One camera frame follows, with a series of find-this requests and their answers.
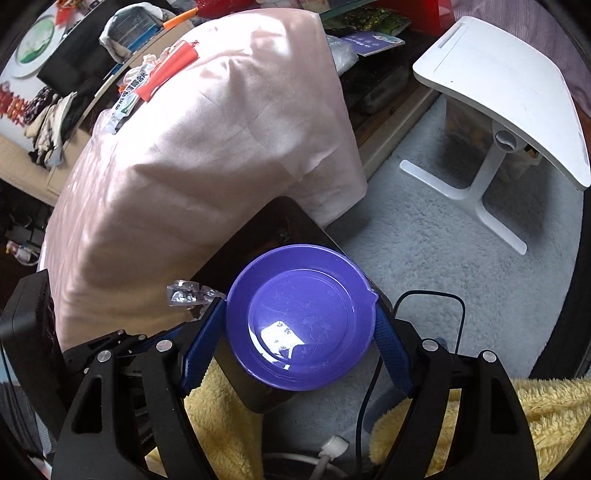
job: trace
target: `gray carpet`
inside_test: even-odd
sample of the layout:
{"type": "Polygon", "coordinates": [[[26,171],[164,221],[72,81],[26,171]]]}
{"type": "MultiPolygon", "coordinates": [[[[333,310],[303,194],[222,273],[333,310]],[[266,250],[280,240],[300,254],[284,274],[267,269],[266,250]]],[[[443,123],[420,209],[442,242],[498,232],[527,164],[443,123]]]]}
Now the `gray carpet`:
{"type": "MultiPolygon", "coordinates": [[[[392,302],[415,288],[462,297],[467,312],[459,352],[477,355],[491,349],[510,376],[527,377],[569,288],[583,194],[545,160],[516,182],[495,179],[484,203],[525,241],[528,252],[520,256],[399,171],[398,164],[407,159],[453,186],[470,184],[479,154],[448,137],[444,119],[445,98],[440,97],[371,178],[366,197],[328,232],[392,302]]],[[[403,302],[398,317],[412,322],[422,337],[441,337],[453,349],[460,312],[454,300],[414,297],[403,302]]],[[[325,440],[338,434],[351,447],[335,464],[352,471],[356,415],[377,359],[372,345],[341,380],[299,394],[267,414],[264,451],[317,454],[325,440]]],[[[380,401],[390,385],[383,371],[372,401],[380,401]]],[[[365,433],[363,441],[367,451],[365,433]]]]}

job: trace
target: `silver screw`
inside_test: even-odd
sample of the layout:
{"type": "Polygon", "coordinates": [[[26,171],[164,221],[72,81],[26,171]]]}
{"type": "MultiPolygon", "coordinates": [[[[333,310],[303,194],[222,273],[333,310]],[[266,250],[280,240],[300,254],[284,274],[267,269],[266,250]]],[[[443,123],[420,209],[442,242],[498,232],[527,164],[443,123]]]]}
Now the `silver screw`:
{"type": "Polygon", "coordinates": [[[423,348],[427,352],[434,352],[439,348],[439,345],[435,340],[431,340],[430,338],[428,338],[427,340],[423,340],[423,348]]]}
{"type": "Polygon", "coordinates": [[[99,362],[106,362],[109,358],[111,358],[111,351],[110,350],[103,350],[96,356],[99,362]]]}
{"type": "Polygon", "coordinates": [[[173,347],[173,343],[170,340],[160,340],[156,343],[156,350],[159,352],[168,352],[173,347]]]}
{"type": "Polygon", "coordinates": [[[493,364],[496,362],[496,355],[491,352],[490,350],[485,350],[484,352],[482,352],[482,358],[484,360],[486,360],[487,362],[489,362],[490,364],[493,364]]]}

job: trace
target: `white tabletop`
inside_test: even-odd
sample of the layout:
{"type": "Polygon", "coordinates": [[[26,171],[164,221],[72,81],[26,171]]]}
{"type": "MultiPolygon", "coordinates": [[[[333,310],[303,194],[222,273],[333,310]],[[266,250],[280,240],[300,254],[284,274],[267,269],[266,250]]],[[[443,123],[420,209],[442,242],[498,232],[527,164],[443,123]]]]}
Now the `white tabletop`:
{"type": "Polygon", "coordinates": [[[591,185],[579,117],[558,67],[519,38],[461,18],[413,65],[425,85],[498,121],[566,175],[591,185]]]}

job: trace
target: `pink satin cloth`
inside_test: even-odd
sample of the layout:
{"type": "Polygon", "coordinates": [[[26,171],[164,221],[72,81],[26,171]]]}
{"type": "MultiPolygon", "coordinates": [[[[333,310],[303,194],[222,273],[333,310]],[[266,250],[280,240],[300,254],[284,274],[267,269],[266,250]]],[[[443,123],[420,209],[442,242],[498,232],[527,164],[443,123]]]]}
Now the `pink satin cloth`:
{"type": "Polygon", "coordinates": [[[187,320],[166,286],[189,279],[270,200],[321,225],[367,188],[318,15],[248,11],[188,32],[199,59],[116,135],[92,138],[59,197],[40,267],[61,347],[187,320]]]}

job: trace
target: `round plate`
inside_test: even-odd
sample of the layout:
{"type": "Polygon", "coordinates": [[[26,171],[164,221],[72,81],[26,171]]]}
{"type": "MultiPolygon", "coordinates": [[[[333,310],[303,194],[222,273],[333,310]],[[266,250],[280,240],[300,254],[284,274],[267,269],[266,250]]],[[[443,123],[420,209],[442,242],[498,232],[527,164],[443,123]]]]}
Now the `round plate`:
{"type": "Polygon", "coordinates": [[[40,16],[14,52],[12,76],[26,77],[36,72],[60,44],[65,25],[57,27],[53,14],[40,16]]]}
{"type": "Polygon", "coordinates": [[[253,377],[283,390],[345,375],[374,337],[377,294],[351,260],[287,245],[252,261],[228,294],[226,333],[253,377]]]}

